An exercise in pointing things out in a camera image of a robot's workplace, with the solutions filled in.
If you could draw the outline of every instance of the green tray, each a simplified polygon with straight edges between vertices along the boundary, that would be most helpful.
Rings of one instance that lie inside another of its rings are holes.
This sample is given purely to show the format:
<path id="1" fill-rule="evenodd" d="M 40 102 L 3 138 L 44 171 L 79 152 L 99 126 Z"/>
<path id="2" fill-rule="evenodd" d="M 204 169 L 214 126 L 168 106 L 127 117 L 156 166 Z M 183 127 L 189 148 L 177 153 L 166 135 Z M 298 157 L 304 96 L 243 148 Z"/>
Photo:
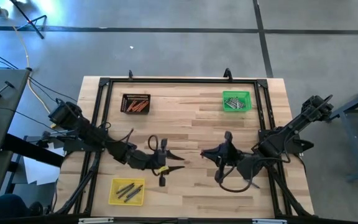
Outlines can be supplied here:
<path id="1" fill-rule="evenodd" d="M 245 107 L 240 109 L 233 109 L 224 102 L 228 98 L 237 97 L 239 101 L 245 104 Z M 223 111 L 225 112 L 245 112 L 252 109 L 251 97 L 248 91 L 223 91 Z"/>

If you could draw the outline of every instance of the yellow bin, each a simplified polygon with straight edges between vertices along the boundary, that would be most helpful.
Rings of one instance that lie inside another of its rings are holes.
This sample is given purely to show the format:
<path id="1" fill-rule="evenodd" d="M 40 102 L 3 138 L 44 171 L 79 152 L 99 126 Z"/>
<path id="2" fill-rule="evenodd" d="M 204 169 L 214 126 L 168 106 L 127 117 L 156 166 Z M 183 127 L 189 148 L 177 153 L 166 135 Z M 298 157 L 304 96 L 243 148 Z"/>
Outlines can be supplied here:
<path id="1" fill-rule="evenodd" d="M 135 186 L 130 191 L 128 191 L 128 193 L 126 193 L 123 197 L 118 198 L 118 196 L 120 196 L 120 194 L 122 193 L 116 194 L 116 192 L 123 189 L 124 187 L 128 186 L 131 183 L 135 183 Z M 125 203 L 124 200 L 127 198 L 126 195 L 129 195 L 140 185 L 143 185 L 140 192 L 137 193 L 134 197 L 132 197 L 129 201 Z M 145 188 L 144 179 L 113 178 L 113 180 L 111 181 L 109 204 L 141 206 L 143 205 L 144 188 Z"/>

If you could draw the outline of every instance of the bolt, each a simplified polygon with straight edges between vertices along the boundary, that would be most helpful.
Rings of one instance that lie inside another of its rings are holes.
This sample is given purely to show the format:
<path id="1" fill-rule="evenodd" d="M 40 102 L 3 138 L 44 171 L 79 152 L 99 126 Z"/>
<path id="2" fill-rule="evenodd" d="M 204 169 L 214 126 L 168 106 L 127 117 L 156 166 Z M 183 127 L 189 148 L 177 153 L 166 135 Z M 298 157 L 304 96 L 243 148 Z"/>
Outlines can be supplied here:
<path id="1" fill-rule="evenodd" d="M 0 93 L 8 87 L 15 88 L 10 82 L 5 81 L 5 85 L 0 89 Z"/>

